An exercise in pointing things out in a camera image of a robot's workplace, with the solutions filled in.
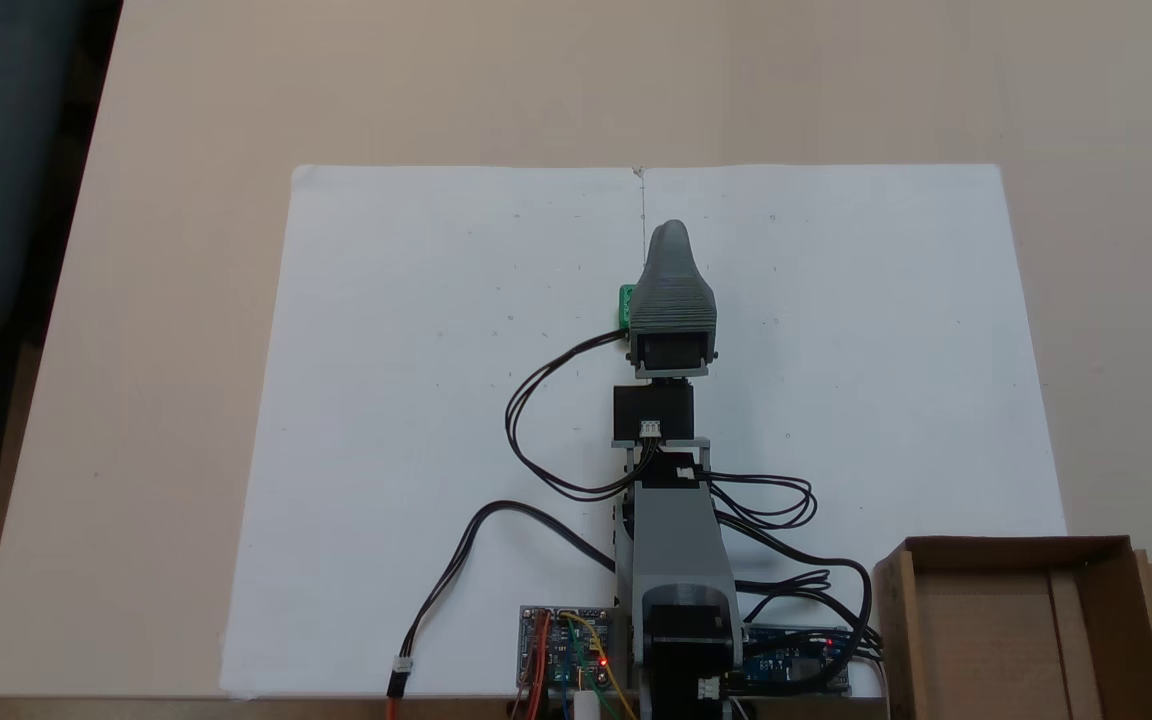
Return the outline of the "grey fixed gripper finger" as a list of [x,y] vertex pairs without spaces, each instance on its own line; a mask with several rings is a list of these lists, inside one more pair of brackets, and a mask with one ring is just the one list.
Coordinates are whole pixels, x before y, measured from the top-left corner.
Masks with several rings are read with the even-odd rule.
[[708,287],[694,258],[689,228],[682,220],[659,223],[646,242],[646,259],[637,286],[681,281]]

